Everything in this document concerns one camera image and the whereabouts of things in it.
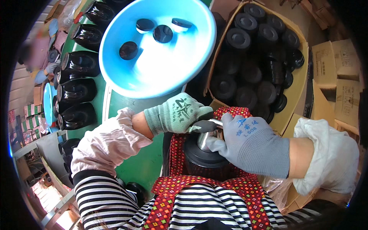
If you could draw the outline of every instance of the green work table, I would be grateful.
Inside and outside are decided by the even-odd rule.
[[[92,0],[87,0],[85,6],[87,6]],[[211,0],[202,0],[207,6],[210,5]],[[81,20],[81,24],[93,24],[85,16]],[[73,24],[69,31],[73,31],[76,24]],[[61,57],[64,57],[66,52],[88,50],[82,46],[76,44],[74,40],[70,39],[68,34],[67,40],[64,44]],[[153,99],[132,99],[124,97],[117,92],[113,91],[109,85],[106,84],[99,74],[93,78],[97,85],[97,95],[91,102],[95,108],[97,115],[97,123],[89,125],[87,127],[78,130],[67,131],[67,137],[70,138],[83,138],[86,131],[92,131],[97,126],[101,125],[106,119],[115,117],[117,111],[124,107],[129,107],[134,110],[135,113],[139,113],[144,109],[160,105],[168,98],[173,97],[184,90],[183,88],[177,89],[174,92]],[[136,156],[132,156],[125,160],[121,165],[117,166],[115,171],[118,178],[122,179],[125,183],[136,182],[142,185],[148,191],[151,190],[153,183],[160,176],[162,169],[162,147],[163,147],[163,134],[156,136],[153,139],[153,143],[149,146],[142,148]]]

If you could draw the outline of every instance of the red floral apron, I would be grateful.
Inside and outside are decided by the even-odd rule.
[[[222,107],[214,112],[213,117],[220,120],[224,113],[230,113],[234,117],[236,115],[241,115],[245,118],[251,116],[247,108]],[[257,176],[244,172],[235,166],[237,178],[224,182],[200,176],[186,176],[185,155],[182,151],[185,138],[185,134],[174,134],[171,138],[170,176],[159,177],[152,186],[151,192],[158,196],[144,225],[144,229],[167,229],[175,196],[182,188],[194,183],[217,185],[225,189],[234,190],[245,201],[252,223],[252,229],[271,229],[270,222],[261,203],[261,199],[265,195],[261,184],[257,180]]]

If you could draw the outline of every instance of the green work glove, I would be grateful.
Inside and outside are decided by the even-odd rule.
[[[192,125],[200,117],[212,114],[211,107],[204,106],[187,93],[180,93],[162,105],[144,110],[148,126],[154,136],[161,132],[187,133],[199,130],[201,127]]]

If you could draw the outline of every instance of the gray work glove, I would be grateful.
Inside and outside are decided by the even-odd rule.
[[[154,136],[161,132],[189,133],[201,129],[193,125],[213,109],[204,106],[187,93],[180,93],[169,98],[162,105],[144,110],[148,126]]]
[[[286,178],[289,173],[289,139],[273,133],[261,117],[233,118],[225,113],[221,120],[225,141],[209,137],[208,148],[225,157],[236,167],[248,172],[275,178]]]

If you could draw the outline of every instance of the blue plastic basin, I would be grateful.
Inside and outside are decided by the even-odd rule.
[[[45,113],[45,118],[48,126],[51,126],[56,117],[52,112],[52,99],[56,95],[57,91],[54,86],[51,87],[50,83],[46,83],[45,90],[43,92],[43,110]]]
[[[138,19],[147,18],[169,26],[173,38],[158,43],[153,30],[140,34]],[[193,23],[185,32],[174,31],[173,18]],[[138,55],[123,60],[119,49],[125,42],[138,45]],[[106,83],[117,93],[136,99],[166,95],[195,77],[207,63],[216,41],[216,24],[200,0],[136,0],[112,20],[99,50],[100,69]]]

